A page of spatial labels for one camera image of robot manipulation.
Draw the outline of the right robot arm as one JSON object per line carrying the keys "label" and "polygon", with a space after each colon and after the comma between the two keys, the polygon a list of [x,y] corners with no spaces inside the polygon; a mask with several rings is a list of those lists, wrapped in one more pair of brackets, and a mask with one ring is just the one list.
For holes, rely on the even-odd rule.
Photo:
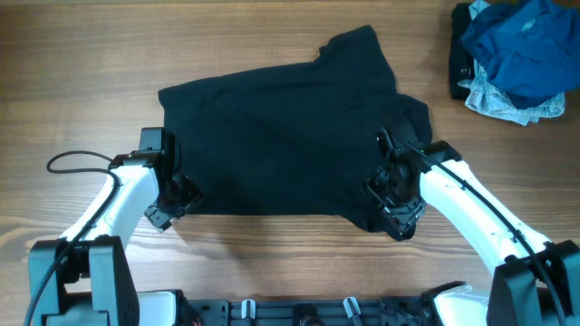
{"label": "right robot arm", "polygon": [[444,284],[420,298],[421,325],[576,325],[579,246],[552,242],[516,217],[474,176],[448,143],[418,149],[382,139],[385,158],[364,182],[379,217],[396,240],[414,235],[427,206],[466,239],[492,276],[489,293],[464,282]]}

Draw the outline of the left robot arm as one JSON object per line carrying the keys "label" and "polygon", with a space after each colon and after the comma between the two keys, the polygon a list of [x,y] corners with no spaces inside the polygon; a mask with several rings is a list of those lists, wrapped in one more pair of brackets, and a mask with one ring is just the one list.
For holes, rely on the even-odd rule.
{"label": "left robot arm", "polygon": [[198,206],[201,191],[175,174],[165,150],[110,159],[107,180],[79,220],[28,255],[27,325],[198,325],[180,290],[138,292],[125,250],[140,219],[160,232]]}

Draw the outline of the black polo shirt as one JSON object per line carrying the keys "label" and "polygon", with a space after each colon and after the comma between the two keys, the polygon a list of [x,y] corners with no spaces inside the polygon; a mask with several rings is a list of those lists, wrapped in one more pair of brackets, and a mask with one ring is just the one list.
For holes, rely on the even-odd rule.
{"label": "black polo shirt", "polygon": [[384,162],[379,135],[403,127],[432,139],[428,106],[397,91],[369,25],[336,35],[311,62],[190,81],[159,102],[204,215],[342,216],[387,232],[365,186]]}

